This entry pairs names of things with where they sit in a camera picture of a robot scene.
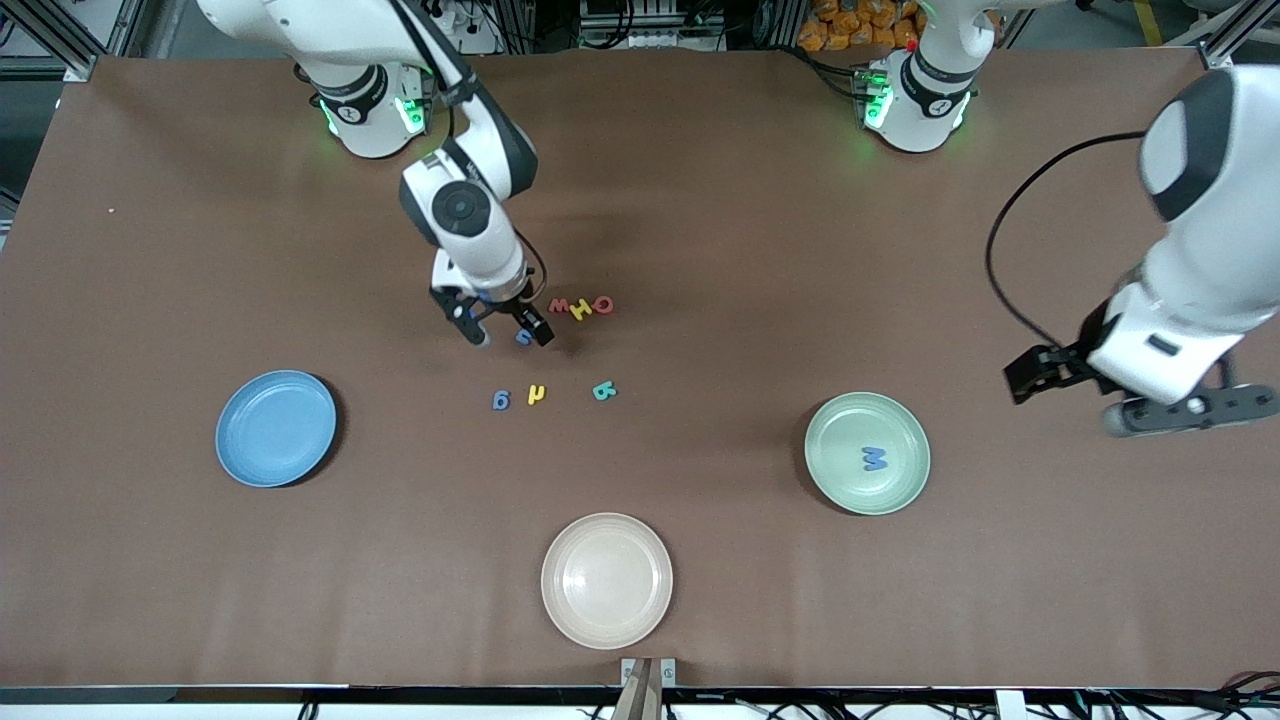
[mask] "brown table surface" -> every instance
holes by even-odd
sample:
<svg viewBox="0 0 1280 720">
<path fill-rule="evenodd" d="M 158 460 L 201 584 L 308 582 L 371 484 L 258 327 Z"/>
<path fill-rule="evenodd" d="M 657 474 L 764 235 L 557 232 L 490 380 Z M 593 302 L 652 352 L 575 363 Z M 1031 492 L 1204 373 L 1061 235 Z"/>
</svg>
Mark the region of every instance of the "brown table surface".
<svg viewBox="0 0 1280 720">
<path fill-rule="evenodd" d="M 1280 664 L 1280 424 L 1116 441 L 1092 387 L 1015 407 L 1001 368 L 1034 338 L 982 266 L 1018 183 L 1146 127 L 1194 53 L 997 54 L 924 156 L 781 54 L 475 64 L 540 150 L 509 213 L 550 296 L 617 304 L 556 316 L 544 350 L 443 322 L 397 202 L 416 154 L 346 154 L 287 61 L 113 59 L 68 86 L 0 263 L 0 683 L 579 684 L 646 655 L 689 684 L 1217 685 Z M 1069 160 L 1005 227 L 1010 293 L 1062 336 L 1161 234 L 1135 152 Z M 1276 331 L 1242 345 L 1245 378 L 1280 380 Z M 251 489 L 214 423 L 275 368 L 330 380 L 347 427 L 310 482 Z M 541 404 L 490 410 L 530 383 Z M 856 389 L 929 434 L 895 515 L 837 511 L 804 470 L 808 415 Z M 562 637 L 538 589 L 598 511 L 650 524 L 676 569 L 663 624 L 617 652 Z"/>
</svg>

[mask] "plate rim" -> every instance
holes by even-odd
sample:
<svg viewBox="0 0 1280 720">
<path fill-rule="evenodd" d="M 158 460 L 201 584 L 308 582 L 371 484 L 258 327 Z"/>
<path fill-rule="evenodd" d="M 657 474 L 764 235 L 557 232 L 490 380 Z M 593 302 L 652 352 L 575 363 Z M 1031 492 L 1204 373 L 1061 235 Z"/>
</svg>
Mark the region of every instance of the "plate rim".
<svg viewBox="0 0 1280 720">
<path fill-rule="evenodd" d="M 567 629 L 564 625 L 561 624 L 559 619 L 556 616 L 556 612 L 552 611 L 550 601 L 547 597 L 548 587 L 552 588 L 556 587 L 554 583 L 550 583 L 550 578 L 548 577 L 556 570 L 554 564 L 552 562 L 553 552 L 556 552 L 558 548 L 562 547 L 564 537 L 570 532 L 580 528 L 581 525 L 586 525 L 589 523 L 596 523 L 604 519 L 618 519 L 622 520 L 623 523 L 632 524 L 634 527 L 641 530 L 641 534 L 648 534 L 649 537 L 652 537 L 655 543 L 654 547 L 660 551 L 660 553 L 658 555 L 659 570 L 662 570 L 666 577 L 671 578 L 668 583 L 664 583 L 666 592 L 662 593 L 663 597 L 660 603 L 662 605 L 660 611 L 655 614 L 652 623 L 648 623 L 644 626 L 643 632 L 637 633 L 636 637 L 634 637 L 632 639 L 627 639 L 622 644 L 618 644 L 616 642 L 609 642 L 609 643 L 586 642 L 584 638 L 581 638 L 580 635 L 577 635 L 576 633 L 571 632 L 570 629 Z M 589 515 L 584 515 L 573 520 L 568 525 L 564 525 L 564 528 L 562 528 L 561 532 L 556 534 L 556 538 L 552 539 L 552 543 L 547 547 L 547 553 L 543 556 L 543 570 L 539 574 L 539 591 L 540 594 L 543 596 L 543 610 L 547 611 L 547 616 L 550 618 L 552 624 L 556 625 L 556 629 L 559 630 L 562 635 L 588 650 L 605 650 L 605 651 L 622 650 L 625 647 L 636 644 L 637 642 L 649 637 L 655 629 L 658 629 L 658 625 L 662 624 L 663 619 L 667 618 L 667 612 L 671 610 L 671 598 L 676 591 L 676 574 L 675 574 L 675 568 L 672 566 L 671 562 L 671 552 L 667 550 L 667 543 L 664 543 L 662 541 L 662 536 L 659 536 L 644 520 L 640 520 L 639 518 L 627 515 L 625 512 L 611 512 L 611 511 L 591 512 Z"/>
<path fill-rule="evenodd" d="M 227 459 L 223 456 L 223 439 L 224 439 L 224 436 L 227 433 L 227 424 L 229 423 L 227 415 L 230 411 L 232 405 L 238 398 L 241 398 L 241 396 L 244 395 L 253 383 L 261 382 L 261 380 L 264 380 L 266 378 L 270 378 L 271 375 L 279 375 L 280 378 L 306 378 L 307 380 L 315 383 L 316 387 L 320 388 L 320 392 L 323 393 L 325 401 L 329 405 L 329 418 L 330 418 L 330 421 L 329 421 L 329 427 L 325 428 L 325 434 L 328 436 L 325 438 L 325 451 L 321 452 L 320 456 L 316 457 L 316 460 L 314 462 L 311 462 L 305 470 L 302 470 L 301 473 L 298 473 L 296 477 L 289 478 L 288 480 L 279 482 L 279 483 L 265 483 L 264 484 L 264 483 L 250 482 L 250 480 L 242 478 L 241 475 L 236 474 L 234 471 L 232 471 L 230 468 L 227 466 Z M 307 373 L 306 370 L 297 370 L 297 369 L 292 369 L 292 368 L 280 368 L 278 370 L 268 370 L 268 372 L 265 372 L 265 373 L 262 373 L 262 374 L 260 374 L 260 375 L 257 375 L 257 377 L 247 380 L 244 384 L 242 384 L 239 388 L 237 388 L 236 392 L 233 392 L 229 398 L 227 398 L 227 402 L 223 405 L 221 413 L 218 414 L 218 424 L 214 427 L 214 455 L 218 456 L 218 464 L 221 465 L 223 471 L 225 471 L 228 475 L 230 475 L 233 480 L 236 480 L 236 482 L 238 482 L 238 483 L 241 483 L 243 486 L 251 487 L 251 488 L 278 488 L 278 487 L 284 487 L 284 486 L 287 486 L 289 483 L 296 483 L 300 479 L 307 477 L 307 473 L 311 473 L 312 470 L 315 470 L 316 466 L 320 465 L 321 461 L 324 461 L 325 455 L 329 454 L 329 450 L 333 448 L 333 441 L 337 437 L 337 434 L 338 434 L 338 402 L 333 397 L 333 392 L 329 389 L 329 386 L 325 384 L 325 382 L 321 380 L 317 375 L 315 375 L 312 373 Z"/>
<path fill-rule="evenodd" d="M 906 415 L 906 418 L 910 420 L 910 424 L 913 424 L 916 429 L 919 429 L 920 438 L 924 441 L 922 443 L 922 447 L 924 448 L 924 460 L 923 460 L 923 465 L 924 465 L 923 473 L 924 473 L 924 477 L 920 480 L 919 487 L 916 487 L 915 492 L 913 492 L 909 497 L 906 497 L 901 503 L 897 503 L 896 506 L 891 506 L 891 507 L 888 507 L 886 510 L 860 510 L 858 507 L 850 507 L 847 503 L 841 502 L 840 500 L 835 498 L 827 491 L 827 488 L 823 487 L 822 480 L 818 479 L 818 474 L 814 473 L 814 469 L 813 469 L 813 454 L 809 450 L 810 446 L 817 445 L 815 439 L 814 439 L 815 438 L 815 432 L 817 432 L 815 427 L 817 427 L 817 423 L 818 423 L 818 418 L 823 414 L 823 411 L 826 411 L 828 407 L 831 407 L 836 402 L 840 402 L 840 401 L 844 401 L 844 400 L 865 398 L 865 397 L 876 398 L 876 400 L 879 400 L 879 401 L 887 401 L 890 405 L 896 406 L 899 410 L 901 410 Z M 836 505 L 838 505 L 840 507 L 844 507 L 845 510 L 847 510 L 850 512 L 856 512 L 858 515 L 877 516 L 877 515 L 888 515 L 888 514 L 892 514 L 892 512 L 897 512 L 899 510 L 902 510 L 908 505 L 915 502 L 915 500 L 918 497 L 920 497 L 920 493 L 924 492 L 924 486 L 927 486 L 928 482 L 929 482 L 929 474 L 933 470 L 933 448 L 929 446 L 929 436 L 928 436 L 928 433 L 924 432 L 924 424 L 920 423 L 920 419 L 916 418 L 915 413 L 911 413 L 911 410 L 906 405 L 902 405 L 897 400 L 895 400 L 895 398 L 892 398 L 892 397 L 890 397 L 887 395 L 879 393 L 879 392 L 852 391 L 852 392 L 845 392 L 845 393 L 837 395 L 837 396 L 827 400 L 813 414 L 813 418 L 809 419 L 809 427 L 805 429 L 804 460 L 805 460 L 805 469 L 809 470 L 809 477 L 813 478 L 814 484 L 818 486 L 818 489 L 822 492 L 822 495 L 827 500 L 835 502 Z"/>
</svg>

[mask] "white plate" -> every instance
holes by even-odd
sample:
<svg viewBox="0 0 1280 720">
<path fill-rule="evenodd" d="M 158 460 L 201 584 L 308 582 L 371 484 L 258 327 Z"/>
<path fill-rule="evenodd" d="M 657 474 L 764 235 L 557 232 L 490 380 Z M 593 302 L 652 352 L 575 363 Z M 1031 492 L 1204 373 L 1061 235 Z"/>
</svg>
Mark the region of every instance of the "white plate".
<svg viewBox="0 0 1280 720">
<path fill-rule="evenodd" d="M 657 533 L 617 512 L 580 518 L 543 561 L 543 605 L 564 635 L 591 650 L 640 642 L 667 614 L 671 556 Z"/>
</svg>

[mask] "blue plate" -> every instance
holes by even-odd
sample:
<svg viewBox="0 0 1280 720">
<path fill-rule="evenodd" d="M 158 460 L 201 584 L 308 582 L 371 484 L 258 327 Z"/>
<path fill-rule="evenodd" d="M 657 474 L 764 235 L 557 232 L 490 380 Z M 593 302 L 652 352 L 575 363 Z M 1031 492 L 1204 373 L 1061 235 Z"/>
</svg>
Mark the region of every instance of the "blue plate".
<svg viewBox="0 0 1280 720">
<path fill-rule="evenodd" d="M 324 459 L 338 428 L 329 388 L 300 370 L 274 370 L 236 391 L 218 418 L 223 469 L 256 488 L 289 484 Z"/>
</svg>

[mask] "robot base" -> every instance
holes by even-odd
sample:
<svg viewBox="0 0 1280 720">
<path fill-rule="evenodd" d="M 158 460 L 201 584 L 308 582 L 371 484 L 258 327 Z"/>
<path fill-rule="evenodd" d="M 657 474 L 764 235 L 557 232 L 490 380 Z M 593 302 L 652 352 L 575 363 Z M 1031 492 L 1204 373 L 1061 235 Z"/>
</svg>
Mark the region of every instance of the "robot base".
<svg viewBox="0 0 1280 720">
<path fill-rule="evenodd" d="M 964 122 L 969 95 L 946 114 L 925 117 L 924 110 L 901 87 L 902 63 L 910 56 L 906 50 L 895 50 L 890 56 L 870 64 L 872 72 L 882 72 L 888 77 L 888 90 L 878 100 L 867 104 L 861 119 L 867 129 L 878 133 L 893 147 L 908 152 L 928 152 L 946 142 L 951 132 Z"/>
</svg>

